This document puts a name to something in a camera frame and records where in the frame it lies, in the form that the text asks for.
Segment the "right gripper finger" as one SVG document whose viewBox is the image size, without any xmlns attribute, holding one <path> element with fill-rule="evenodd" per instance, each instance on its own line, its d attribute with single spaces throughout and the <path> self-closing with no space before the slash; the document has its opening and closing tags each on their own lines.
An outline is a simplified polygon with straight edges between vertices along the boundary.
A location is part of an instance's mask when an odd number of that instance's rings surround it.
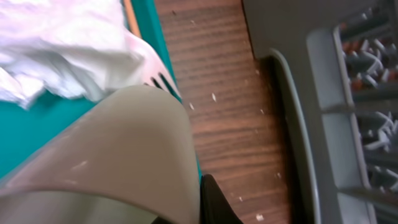
<svg viewBox="0 0 398 224">
<path fill-rule="evenodd" d="M 154 223 L 241 223 L 210 174 L 164 174 L 154 192 Z"/>
</svg>

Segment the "white paper cup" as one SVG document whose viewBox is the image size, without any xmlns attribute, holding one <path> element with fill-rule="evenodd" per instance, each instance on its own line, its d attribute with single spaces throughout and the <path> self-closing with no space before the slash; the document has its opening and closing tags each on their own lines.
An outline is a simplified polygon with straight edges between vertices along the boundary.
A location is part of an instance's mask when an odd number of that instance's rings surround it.
<svg viewBox="0 0 398 224">
<path fill-rule="evenodd" d="M 188 115 L 151 86 L 113 93 L 1 181 L 2 223 L 200 221 Z"/>
</svg>

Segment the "white napkin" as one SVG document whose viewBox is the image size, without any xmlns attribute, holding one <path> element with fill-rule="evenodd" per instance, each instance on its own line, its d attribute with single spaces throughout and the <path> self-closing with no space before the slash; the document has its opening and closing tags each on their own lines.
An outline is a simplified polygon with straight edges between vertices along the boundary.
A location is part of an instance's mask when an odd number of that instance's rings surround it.
<svg viewBox="0 0 398 224">
<path fill-rule="evenodd" d="M 153 55 L 119 1 L 1 2 L 1 100 L 22 108 L 45 91 L 102 100 L 140 84 Z"/>
</svg>

